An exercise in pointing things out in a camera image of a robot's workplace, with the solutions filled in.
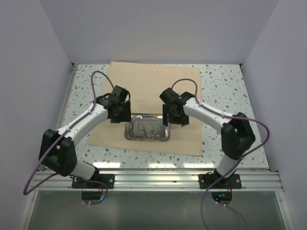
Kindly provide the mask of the beige cloth wrap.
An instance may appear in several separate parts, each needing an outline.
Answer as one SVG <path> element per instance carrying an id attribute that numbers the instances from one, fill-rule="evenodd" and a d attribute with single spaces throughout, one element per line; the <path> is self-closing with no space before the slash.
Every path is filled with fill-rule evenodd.
<path id="1" fill-rule="evenodd" d="M 160 94 L 181 79 L 201 82 L 200 69 L 178 65 L 137 64 L 112 61 L 108 77 L 131 94 L 131 111 L 139 114 L 161 114 Z M 137 150 L 156 153 L 169 153 L 188 156 L 202 154 L 202 124 L 190 118 L 189 125 L 172 125 L 167 141 L 128 140 L 124 137 L 124 123 L 112 124 L 105 121 L 96 126 L 88 143 L 92 146 L 115 149 Z"/>

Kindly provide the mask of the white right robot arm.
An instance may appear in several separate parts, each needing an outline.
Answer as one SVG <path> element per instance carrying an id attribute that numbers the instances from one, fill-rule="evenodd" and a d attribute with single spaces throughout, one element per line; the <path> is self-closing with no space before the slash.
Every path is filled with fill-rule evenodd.
<path id="1" fill-rule="evenodd" d="M 160 94 L 163 101 L 163 125 L 170 124 L 186 126 L 189 119 L 195 118 L 214 128 L 221 135 L 223 155 L 208 183 L 214 183 L 219 188 L 225 188 L 231 182 L 236 170 L 236 163 L 255 142 L 255 135 L 249 121 L 243 113 L 225 114 L 221 111 L 198 104 L 194 95 L 184 92 L 181 95 L 167 88 Z"/>

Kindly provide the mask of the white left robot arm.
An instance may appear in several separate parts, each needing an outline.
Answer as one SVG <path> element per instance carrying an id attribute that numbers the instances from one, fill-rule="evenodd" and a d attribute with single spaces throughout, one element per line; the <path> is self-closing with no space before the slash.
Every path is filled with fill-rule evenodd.
<path id="1" fill-rule="evenodd" d="M 58 130 L 48 129 L 42 138 L 39 163 L 61 176 L 72 176 L 89 188 L 101 182 L 99 170 L 76 156 L 79 142 L 97 125 L 109 120 L 122 123 L 131 120 L 130 92 L 115 86 L 110 93 L 94 98 L 80 116 Z"/>

